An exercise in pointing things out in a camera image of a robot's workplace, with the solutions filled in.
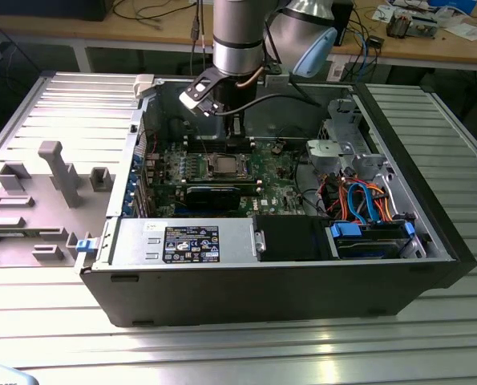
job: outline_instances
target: blue latch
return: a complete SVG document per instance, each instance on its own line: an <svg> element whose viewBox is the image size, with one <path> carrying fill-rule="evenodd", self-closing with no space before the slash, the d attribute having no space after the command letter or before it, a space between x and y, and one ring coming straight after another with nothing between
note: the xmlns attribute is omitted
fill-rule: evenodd
<svg viewBox="0 0 477 385"><path fill-rule="evenodd" d="M409 238L412 238L414 237L414 226L411 222L406 222L406 224L404 225L404 227L406 228L406 231L407 231L407 234L409 235Z"/></svg>
<svg viewBox="0 0 477 385"><path fill-rule="evenodd" d="M357 223L336 222L331 226L333 238L338 237L360 237L361 229Z"/></svg>
<svg viewBox="0 0 477 385"><path fill-rule="evenodd" d="M94 253L97 251L98 238L80 239L76 244L78 253Z"/></svg>

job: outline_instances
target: metal slotted plate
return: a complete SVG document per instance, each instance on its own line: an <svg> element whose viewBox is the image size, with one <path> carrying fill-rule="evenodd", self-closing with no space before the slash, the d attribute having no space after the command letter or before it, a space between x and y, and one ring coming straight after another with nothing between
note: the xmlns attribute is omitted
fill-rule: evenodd
<svg viewBox="0 0 477 385"><path fill-rule="evenodd" d="M477 257L477 143L435 95L419 87L368 89Z"/></svg>
<svg viewBox="0 0 477 385"><path fill-rule="evenodd" d="M43 140L62 142L62 157L78 174L106 167L115 174L130 118L138 102L135 75L57 73L39 80L25 100L19 121L7 125L9 135L0 147L5 161L23 162L32 174L50 174L37 150Z"/></svg>

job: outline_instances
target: metal bracket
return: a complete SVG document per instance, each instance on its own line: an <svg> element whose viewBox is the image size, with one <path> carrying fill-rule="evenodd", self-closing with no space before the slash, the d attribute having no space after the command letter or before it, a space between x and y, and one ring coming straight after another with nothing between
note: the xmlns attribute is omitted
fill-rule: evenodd
<svg viewBox="0 0 477 385"><path fill-rule="evenodd" d="M181 103L183 103L189 110L193 110L195 107L199 106L199 104L208 96L208 93L218 83L228 77L229 76L221 73L216 67L210 67L200 74L197 79L195 79L192 84L184 90L180 95ZM218 106L214 107L213 103L211 103L211 106L208 105L205 109L201 109L204 112L209 112L216 108L218 108Z"/></svg>

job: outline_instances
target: power supply label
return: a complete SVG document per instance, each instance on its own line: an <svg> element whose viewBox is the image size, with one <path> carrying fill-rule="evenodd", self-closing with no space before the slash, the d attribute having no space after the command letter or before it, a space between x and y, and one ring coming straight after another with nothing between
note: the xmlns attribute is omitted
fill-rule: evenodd
<svg viewBox="0 0 477 385"><path fill-rule="evenodd" d="M220 262L217 226L165 228L165 263Z"/></svg>

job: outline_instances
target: white component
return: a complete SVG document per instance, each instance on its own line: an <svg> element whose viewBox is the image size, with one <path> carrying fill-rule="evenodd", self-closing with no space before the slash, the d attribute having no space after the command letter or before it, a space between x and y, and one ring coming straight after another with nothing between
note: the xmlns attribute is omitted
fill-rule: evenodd
<svg viewBox="0 0 477 385"><path fill-rule="evenodd" d="M148 95L148 90L152 89L152 84L155 80L153 74L140 74L136 76L135 84L133 84L133 92L137 99Z"/></svg>
<svg viewBox="0 0 477 385"><path fill-rule="evenodd" d="M186 92L183 92L180 95L180 102L184 104L184 106L188 108L189 110L193 110L199 104L199 102L195 101L190 96L188 96Z"/></svg>

